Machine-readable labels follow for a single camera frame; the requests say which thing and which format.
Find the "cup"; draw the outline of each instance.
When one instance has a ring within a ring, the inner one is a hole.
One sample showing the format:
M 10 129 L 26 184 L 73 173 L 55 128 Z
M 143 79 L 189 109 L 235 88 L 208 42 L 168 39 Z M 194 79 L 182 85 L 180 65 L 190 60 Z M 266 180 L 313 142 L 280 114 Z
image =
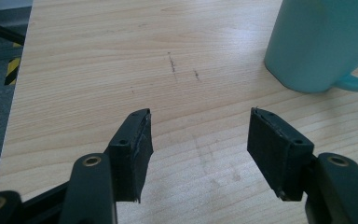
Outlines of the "cup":
M 358 0 L 283 0 L 265 65 L 294 91 L 358 91 Z

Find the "scratch mark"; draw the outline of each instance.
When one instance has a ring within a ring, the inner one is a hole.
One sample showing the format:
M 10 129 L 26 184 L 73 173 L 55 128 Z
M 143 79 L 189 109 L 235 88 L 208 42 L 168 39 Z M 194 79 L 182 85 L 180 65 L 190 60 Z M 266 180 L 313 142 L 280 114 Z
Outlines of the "scratch mark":
M 171 68 L 172 68 L 173 75 L 175 76 L 175 79 L 176 79 L 175 62 L 173 61 L 170 52 L 168 52 L 168 56 L 170 58 L 170 63 L 171 63 Z
M 200 75 L 199 75 L 199 73 L 196 71 L 196 69 L 193 69 L 193 71 L 194 71 L 194 75 L 196 76 L 196 79 L 197 79 L 198 81 L 201 81 Z

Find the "wooden table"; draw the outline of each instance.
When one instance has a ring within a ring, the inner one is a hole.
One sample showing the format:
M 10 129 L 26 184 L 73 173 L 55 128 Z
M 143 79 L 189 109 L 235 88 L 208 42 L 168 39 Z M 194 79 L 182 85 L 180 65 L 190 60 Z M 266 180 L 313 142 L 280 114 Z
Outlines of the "wooden table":
M 67 181 L 150 107 L 142 203 L 118 203 L 119 223 L 307 223 L 304 202 L 278 200 L 246 151 L 250 109 L 289 121 L 316 155 L 358 162 L 358 93 L 290 91 L 266 70 L 280 3 L 35 0 L 0 190 L 28 200 Z

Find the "mug handle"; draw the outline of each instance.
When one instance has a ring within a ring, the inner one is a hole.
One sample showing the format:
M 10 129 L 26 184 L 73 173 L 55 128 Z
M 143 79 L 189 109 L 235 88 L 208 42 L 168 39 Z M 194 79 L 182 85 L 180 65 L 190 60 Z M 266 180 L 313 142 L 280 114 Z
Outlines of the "mug handle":
M 358 77 L 349 74 L 340 78 L 333 86 L 345 91 L 358 91 Z

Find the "hazard tape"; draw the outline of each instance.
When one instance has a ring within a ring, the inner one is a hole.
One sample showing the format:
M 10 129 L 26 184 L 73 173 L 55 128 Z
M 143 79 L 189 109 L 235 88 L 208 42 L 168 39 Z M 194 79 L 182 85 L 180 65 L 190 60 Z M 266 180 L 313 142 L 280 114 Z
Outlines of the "hazard tape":
M 13 43 L 13 47 L 17 48 L 20 47 L 21 45 L 17 44 L 17 43 Z M 17 74 L 19 73 L 19 66 L 20 66 L 20 61 L 21 58 L 15 58 L 10 60 L 10 62 L 8 62 L 7 65 L 7 75 L 5 78 L 5 85 L 14 85 L 16 84 L 16 78 L 17 78 Z

